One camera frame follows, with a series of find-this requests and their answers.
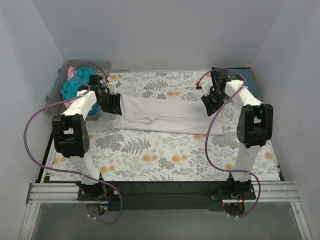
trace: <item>glass panel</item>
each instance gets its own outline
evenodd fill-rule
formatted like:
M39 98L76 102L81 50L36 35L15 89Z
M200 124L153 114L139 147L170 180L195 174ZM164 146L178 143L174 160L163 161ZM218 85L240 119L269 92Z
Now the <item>glass panel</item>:
M115 225L109 226L88 218L85 204L42 203L32 239L302 239L290 202L259 203L251 214L238 221L206 212L127 210ZM110 211L102 218L112 220L116 215Z

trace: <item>pink fabric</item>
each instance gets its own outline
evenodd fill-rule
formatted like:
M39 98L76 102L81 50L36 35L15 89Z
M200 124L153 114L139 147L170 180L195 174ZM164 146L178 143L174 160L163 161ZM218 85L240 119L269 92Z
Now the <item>pink fabric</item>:
M72 79L74 76L75 76L75 74L74 74L74 67L73 67L73 66L70 66L69 69L68 69L68 73L67 73L67 78L66 78L66 80L69 81L69 80ZM67 102L64 103L64 105L65 105L65 107L68 109L73 102L74 102L74 100L67 101Z
M69 67L67 76L68 76L66 79L67 81L69 81L70 79L72 79L75 76L73 66Z

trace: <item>floral tablecloth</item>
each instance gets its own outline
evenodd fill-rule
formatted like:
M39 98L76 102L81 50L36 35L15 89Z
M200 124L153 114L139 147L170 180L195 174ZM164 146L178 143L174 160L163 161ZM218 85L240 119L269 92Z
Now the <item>floral tablecloth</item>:
M201 101L196 81L203 72L120 72L112 73L118 92L134 97ZM208 75L204 81L210 81ZM233 169L239 142L236 128L240 110L231 102L221 111L223 134L210 136L209 156L220 168ZM102 112L87 121L90 137L88 154L106 181L225 181L227 172L217 171L206 161L205 136L141 130L114 129L115 116ZM51 157L55 168L74 170L60 153ZM253 172L262 181L278 181L269 143L259 152ZM78 181L79 176L49 172L51 181Z

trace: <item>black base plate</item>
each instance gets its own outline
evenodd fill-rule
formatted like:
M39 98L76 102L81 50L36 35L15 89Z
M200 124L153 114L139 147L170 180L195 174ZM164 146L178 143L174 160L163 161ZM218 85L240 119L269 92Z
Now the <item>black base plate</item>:
M210 211L223 211L222 200L232 199L225 192L225 181L111 181L117 187L124 202L124 210L179 210L179 209L209 209ZM119 196L111 188L113 201L108 211L118 211L120 207ZM79 201L97 201L89 194L83 194L79 188ZM251 185L245 193L245 199L254 200L256 195Z

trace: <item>white towel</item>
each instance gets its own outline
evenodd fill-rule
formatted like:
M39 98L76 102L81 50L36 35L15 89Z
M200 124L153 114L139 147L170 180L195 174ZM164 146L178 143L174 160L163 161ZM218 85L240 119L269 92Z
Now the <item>white towel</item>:
M113 121L115 129L134 129L165 133L207 134L214 114L208 117L202 101L162 100L121 94L122 115ZM222 135L217 117L211 135Z

